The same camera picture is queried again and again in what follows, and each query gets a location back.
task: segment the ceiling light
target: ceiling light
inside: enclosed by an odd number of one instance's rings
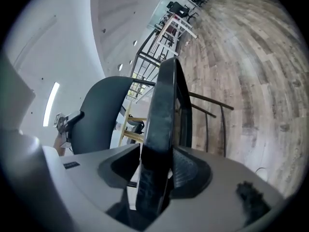
[[[48,126],[50,112],[52,110],[53,102],[54,102],[59,86],[60,86],[59,83],[54,83],[52,92],[49,95],[48,102],[47,102],[46,109],[45,109],[45,114],[44,114],[43,126]]]

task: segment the person's arm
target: person's arm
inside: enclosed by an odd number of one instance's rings
[[[56,149],[60,157],[64,156],[64,152],[66,151],[65,148],[61,147],[61,145],[62,145],[62,139],[61,139],[61,135],[58,133],[55,139],[55,142],[54,142],[54,148]]]

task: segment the wooden floor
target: wooden floor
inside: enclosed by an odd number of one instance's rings
[[[308,159],[309,62],[293,20],[277,0],[209,0],[190,21],[179,59],[190,91],[235,107],[225,109],[227,157],[285,196]],[[209,117],[209,152],[223,153],[220,107],[191,99]],[[205,150],[205,115],[193,109],[193,148]]]

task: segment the desk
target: desk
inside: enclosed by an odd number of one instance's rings
[[[126,123],[127,123],[128,120],[144,120],[144,121],[147,120],[146,118],[129,117],[131,105],[132,105],[132,101],[130,101],[129,107],[127,108],[126,113],[125,113],[125,121],[124,121],[123,125],[120,128],[120,132],[121,133],[120,133],[120,139],[119,139],[118,147],[121,146],[122,138],[124,136],[126,136],[126,137],[128,137],[130,139],[133,139],[133,140],[135,140],[136,142],[139,142],[139,143],[142,143],[144,141],[144,136],[143,135],[140,135],[140,134],[137,134],[137,133],[134,133],[134,132],[126,130]]]
[[[172,22],[175,22],[178,24],[178,27],[176,28],[176,30],[181,32],[181,28],[183,28],[185,31],[187,31],[188,33],[190,33],[195,39],[197,38],[197,36],[190,30],[192,28],[192,26],[186,22],[185,20],[183,20],[182,18],[180,18],[178,15],[176,14],[172,14],[171,17],[168,19],[168,21],[165,23],[164,27],[161,29],[156,43],[158,43],[159,45],[163,46],[164,48],[168,49],[170,52],[172,52],[174,55],[178,56],[178,53],[175,52],[174,50],[172,50],[170,47],[168,47],[167,45],[163,44],[160,42],[161,37],[166,33],[167,35],[171,36],[173,39],[178,41],[178,37],[166,32],[166,30],[168,29],[168,27],[170,26],[170,24]]]

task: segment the fluorescent tube light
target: fluorescent tube light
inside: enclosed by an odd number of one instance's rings
[[[50,92],[49,98],[48,98],[48,102],[46,105],[46,109],[45,109],[45,114],[44,114],[44,120],[43,120],[43,126],[48,126],[48,121],[49,121],[49,116],[50,116],[50,112],[52,110],[52,106],[54,103],[54,99],[55,96],[57,94],[58,88],[59,88],[60,84],[59,83],[54,83],[52,92]]]

